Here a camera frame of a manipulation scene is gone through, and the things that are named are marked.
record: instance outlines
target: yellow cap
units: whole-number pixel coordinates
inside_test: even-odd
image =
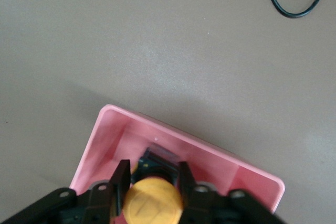
[[[128,224],[177,224],[183,211],[179,191],[161,178],[145,178],[127,192],[123,213]]]

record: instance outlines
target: gray table surface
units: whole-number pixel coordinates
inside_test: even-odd
[[[335,223],[335,37],[335,0],[0,0],[0,221],[70,184],[110,103],[281,177],[288,223]]]

